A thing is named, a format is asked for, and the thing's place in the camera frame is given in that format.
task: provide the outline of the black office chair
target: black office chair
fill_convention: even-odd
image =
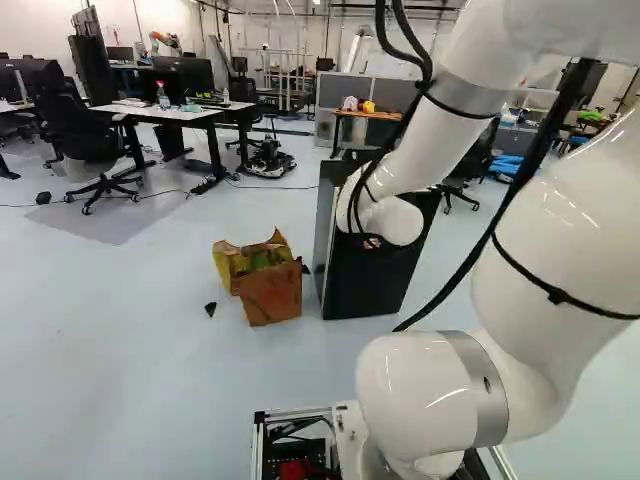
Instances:
[[[252,110],[254,111],[253,119],[251,120],[252,124],[260,123],[262,121],[263,115],[262,110],[258,104],[258,91],[256,90],[256,81],[253,78],[248,78],[244,75],[240,75],[236,78],[229,79],[229,99],[232,102],[249,102],[255,103],[256,106]],[[251,138],[247,139],[247,143],[256,148],[260,148],[262,146],[262,141],[253,140]],[[226,142],[224,144],[227,149],[231,148],[231,145],[239,145],[240,140],[236,140],[234,142]]]
[[[91,215],[92,205],[104,193],[111,193],[112,190],[130,196],[134,202],[139,201],[137,191],[122,185],[142,185],[142,177],[107,178],[105,175],[118,159],[127,154],[121,126],[95,116],[87,108],[77,95],[77,90],[70,90],[58,62],[48,62],[36,72],[36,76],[36,109],[47,122],[48,131],[65,157],[67,165],[64,170],[67,176],[78,181],[100,179],[84,188],[68,191],[64,201],[71,203],[74,195],[94,192],[82,208],[84,215]]]
[[[64,81],[65,81],[65,86],[64,86],[65,91],[69,92],[73,96],[75,101],[84,103],[82,101],[82,97],[80,96],[80,92],[78,92],[78,87],[76,86],[76,82],[74,82],[73,78],[64,77]],[[40,122],[38,124],[38,129],[39,129],[40,139],[42,139],[42,141],[44,141],[45,143],[51,144],[51,147],[53,148],[53,153],[55,154],[55,158],[53,158],[52,160],[45,160],[42,166],[46,169],[51,169],[54,163],[60,163],[64,160],[64,155],[60,151],[60,146],[58,145],[56,136],[49,131],[49,128],[48,128],[49,125],[47,121],[44,120],[42,117],[39,117],[39,119],[40,119]]]
[[[451,197],[471,204],[471,209],[476,212],[480,209],[480,202],[466,196],[463,192],[469,186],[469,181],[474,178],[484,181],[489,167],[493,162],[491,149],[498,134],[500,119],[494,118],[489,126],[482,132],[478,140],[471,146],[469,151],[460,160],[447,178],[445,178],[438,188],[442,192],[445,201],[444,213],[448,215],[451,211]]]

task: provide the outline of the power cable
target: power cable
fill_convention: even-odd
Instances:
[[[187,198],[189,198],[191,196],[191,193],[189,193],[189,192],[185,192],[184,190],[181,190],[179,188],[174,188],[174,189],[171,189],[171,190],[165,190],[163,192],[151,193],[149,195],[141,195],[138,198],[140,200],[145,200],[147,198],[159,197],[160,195],[166,195],[167,193],[173,193],[173,192],[183,193],[185,195],[185,199],[187,199]],[[89,200],[89,198],[91,198],[91,197],[77,197],[77,198],[75,198],[75,201]],[[101,198],[131,198],[131,197],[126,196],[126,195],[106,195],[106,196],[101,197]],[[38,204],[38,203],[20,203],[20,204],[1,203],[0,207],[5,207],[5,208],[29,208],[29,207],[44,207],[44,206],[47,206],[47,205],[54,205],[54,204],[60,204],[60,203],[68,203],[68,202],[65,202],[64,200],[54,200],[53,202],[48,202],[48,203],[43,203],[43,204]]]

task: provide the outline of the yellow object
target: yellow object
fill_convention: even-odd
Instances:
[[[269,240],[263,243],[237,247],[226,240],[213,244],[213,260],[224,288],[231,295],[238,295],[234,280],[264,268],[293,261],[287,240],[276,228]]]
[[[373,113],[376,111],[376,104],[373,103],[371,100],[367,100],[362,104],[362,111],[364,113]]]

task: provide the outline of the gray partition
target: gray partition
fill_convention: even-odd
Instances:
[[[318,85],[318,106],[340,108],[346,97],[369,98],[373,78],[351,75],[322,75]]]
[[[371,100],[376,104],[376,109],[406,112],[417,93],[413,80],[377,77]]]
[[[314,142],[320,147],[332,145],[333,111],[342,106],[345,97],[371,100],[380,111],[405,112],[417,94],[413,80],[340,72],[319,72],[317,89]],[[342,148],[379,147],[393,131],[395,123],[345,119],[340,129],[340,145]]]

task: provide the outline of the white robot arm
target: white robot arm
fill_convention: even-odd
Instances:
[[[422,216],[395,195],[447,175],[489,122],[470,116],[499,111],[544,53],[640,64],[638,20],[635,0],[471,0],[431,99],[357,199],[364,229],[411,243]],[[402,478],[446,478],[466,448],[549,430],[589,361],[640,317],[639,134],[632,111],[518,193],[473,270],[483,329],[396,333],[361,353],[370,440]],[[343,231],[360,173],[338,201]]]

